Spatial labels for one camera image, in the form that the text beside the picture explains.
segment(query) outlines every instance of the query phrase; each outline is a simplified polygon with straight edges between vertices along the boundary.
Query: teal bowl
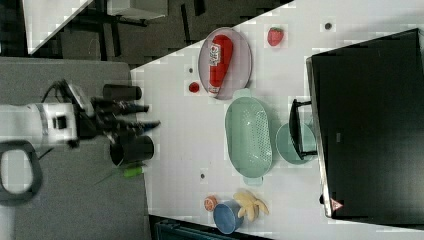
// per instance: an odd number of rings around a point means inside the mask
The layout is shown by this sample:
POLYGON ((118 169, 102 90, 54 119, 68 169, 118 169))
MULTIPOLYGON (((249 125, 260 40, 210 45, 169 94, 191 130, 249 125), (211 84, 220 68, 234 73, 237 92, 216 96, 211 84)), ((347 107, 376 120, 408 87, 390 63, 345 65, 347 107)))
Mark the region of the teal bowl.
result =
MULTIPOLYGON (((304 123, 301 124, 301 133, 303 151, 316 151, 315 136, 312 130, 304 123)), ((278 153, 289 163, 300 165, 314 158, 314 156, 309 155, 305 156, 302 160, 297 154, 290 136, 289 124, 285 124, 278 129, 275 144, 278 153)))

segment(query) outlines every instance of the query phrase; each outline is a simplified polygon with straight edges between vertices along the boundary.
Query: strawberry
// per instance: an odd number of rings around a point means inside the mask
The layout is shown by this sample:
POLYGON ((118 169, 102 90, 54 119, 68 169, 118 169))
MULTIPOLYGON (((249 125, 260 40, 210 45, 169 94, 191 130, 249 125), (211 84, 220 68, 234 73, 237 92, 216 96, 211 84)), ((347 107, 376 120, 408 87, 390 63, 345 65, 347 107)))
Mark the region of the strawberry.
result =
POLYGON ((281 28, 271 28, 268 31, 268 43, 271 46, 277 46, 283 40, 284 31, 281 28))

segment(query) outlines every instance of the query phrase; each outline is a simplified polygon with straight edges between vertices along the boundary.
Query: white table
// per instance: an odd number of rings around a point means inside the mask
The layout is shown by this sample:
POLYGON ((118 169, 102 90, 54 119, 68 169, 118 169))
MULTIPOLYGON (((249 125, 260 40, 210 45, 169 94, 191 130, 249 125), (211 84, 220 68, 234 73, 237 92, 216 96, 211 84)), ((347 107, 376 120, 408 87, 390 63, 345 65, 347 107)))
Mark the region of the white table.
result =
POLYGON ((28 54, 33 54, 93 0, 22 0, 28 54))
MULTIPOLYGON (((424 27, 422 0, 296 0, 234 27, 252 49, 250 89, 276 115, 271 119, 271 137, 288 122, 292 100, 309 96, 307 57, 415 27, 424 27), (324 30, 327 22, 333 24, 330 31, 324 30), (276 48, 266 42, 271 26, 286 31, 284 42, 276 48)), ((203 199, 216 194, 225 201, 237 190, 248 189, 267 204, 270 215, 260 214, 253 223, 245 219, 238 232, 272 239, 424 238, 424 232, 326 218, 318 202, 321 186, 316 160, 294 166, 274 152, 276 164, 264 184, 246 186, 226 149, 224 119, 231 101, 211 99, 203 89, 199 94, 186 90, 192 81, 199 81, 202 43, 131 72, 133 83, 143 89, 140 103, 151 105, 150 113, 138 118, 162 121, 150 133, 156 153, 144 175, 149 214, 215 226, 203 199)))

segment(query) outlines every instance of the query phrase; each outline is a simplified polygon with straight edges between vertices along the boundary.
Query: black cup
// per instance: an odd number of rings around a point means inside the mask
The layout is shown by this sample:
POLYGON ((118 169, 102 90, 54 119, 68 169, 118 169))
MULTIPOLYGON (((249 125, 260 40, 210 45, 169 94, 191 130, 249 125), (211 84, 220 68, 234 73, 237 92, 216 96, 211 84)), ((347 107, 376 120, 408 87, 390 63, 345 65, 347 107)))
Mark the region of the black cup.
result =
POLYGON ((117 166, 149 160, 155 152, 153 141, 149 136, 123 138, 111 144, 109 149, 112 162, 117 166))

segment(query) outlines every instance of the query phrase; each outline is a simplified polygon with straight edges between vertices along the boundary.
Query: small red object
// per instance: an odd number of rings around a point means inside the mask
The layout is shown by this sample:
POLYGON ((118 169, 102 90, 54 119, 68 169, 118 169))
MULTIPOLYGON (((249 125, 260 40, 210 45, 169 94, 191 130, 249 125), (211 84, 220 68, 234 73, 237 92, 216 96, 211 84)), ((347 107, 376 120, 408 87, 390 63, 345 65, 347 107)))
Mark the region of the small red object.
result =
POLYGON ((188 90, 192 93, 197 93, 199 89, 200 89, 199 84, 196 82, 193 82, 188 86, 188 90))
POLYGON ((271 28, 268 31, 268 43, 271 46, 277 46, 283 40, 284 31, 281 28, 271 28))

